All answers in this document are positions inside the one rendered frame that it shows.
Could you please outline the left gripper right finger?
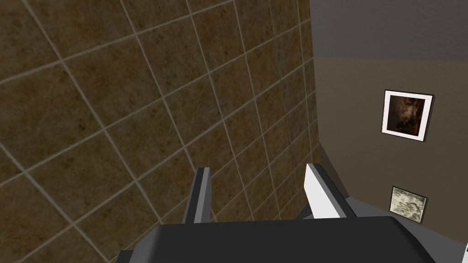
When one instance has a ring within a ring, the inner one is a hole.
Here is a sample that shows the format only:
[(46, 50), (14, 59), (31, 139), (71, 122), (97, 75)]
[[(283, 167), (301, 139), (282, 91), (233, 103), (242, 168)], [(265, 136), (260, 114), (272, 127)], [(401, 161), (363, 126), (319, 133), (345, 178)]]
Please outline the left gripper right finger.
[(307, 164), (303, 188), (308, 204), (301, 209), (296, 219), (357, 217), (320, 164)]

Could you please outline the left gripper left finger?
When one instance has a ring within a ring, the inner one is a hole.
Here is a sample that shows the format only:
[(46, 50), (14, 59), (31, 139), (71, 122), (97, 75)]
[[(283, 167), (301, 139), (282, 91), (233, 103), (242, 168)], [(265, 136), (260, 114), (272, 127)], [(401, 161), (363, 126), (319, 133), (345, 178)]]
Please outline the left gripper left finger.
[(209, 223), (211, 221), (211, 200), (210, 168), (198, 168), (193, 178), (182, 222), (184, 224)]

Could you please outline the pale picture in dark frame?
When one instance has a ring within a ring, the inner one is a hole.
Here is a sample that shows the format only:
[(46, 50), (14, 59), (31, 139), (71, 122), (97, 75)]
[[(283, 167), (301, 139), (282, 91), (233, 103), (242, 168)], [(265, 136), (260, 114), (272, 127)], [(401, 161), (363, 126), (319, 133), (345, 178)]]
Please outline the pale picture in dark frame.
[(402, 188), (392, 186), (389, 211), (408, 220), (422, 224), (428, 198)]

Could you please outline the dark picture in white frame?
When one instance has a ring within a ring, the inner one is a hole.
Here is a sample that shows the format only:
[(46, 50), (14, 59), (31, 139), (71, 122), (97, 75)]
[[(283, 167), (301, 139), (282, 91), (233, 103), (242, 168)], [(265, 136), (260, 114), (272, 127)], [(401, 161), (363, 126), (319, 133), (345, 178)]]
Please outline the dark picture in white frame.
[(434, 100), (431, 94), (386, 89), (381, 133), (425, 142)]

